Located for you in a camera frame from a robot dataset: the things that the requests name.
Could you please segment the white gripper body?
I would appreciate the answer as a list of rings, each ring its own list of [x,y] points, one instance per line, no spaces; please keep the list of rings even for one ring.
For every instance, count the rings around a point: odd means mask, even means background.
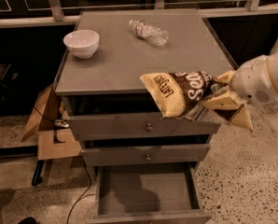
[[[250,105],[278,102],[278,54],[261,55],[236,71],[230,86]]]

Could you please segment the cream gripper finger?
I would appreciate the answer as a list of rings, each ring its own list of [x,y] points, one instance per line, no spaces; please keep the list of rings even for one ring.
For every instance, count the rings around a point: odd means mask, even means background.
[[[247,100],[235,91],[226,91],[223,94],[201,101],[204,107],[212,110],[237,110],[246,103]]]
[[[223,73],[222,75],[220,75],[217,80],[230,84],[230,82],[232,81],[233,77],[235,76],[236,72],[234,70],[229,70],[225,73]]]

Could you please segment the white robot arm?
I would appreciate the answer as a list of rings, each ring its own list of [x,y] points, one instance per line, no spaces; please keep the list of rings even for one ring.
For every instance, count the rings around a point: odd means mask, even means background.
[[[243,63],[236,71],[219,77],[226,87],[215,92],[202,105],[213,110],[235,110],[240,105],[268,105],[278,102],[278,37],[269,55]]]

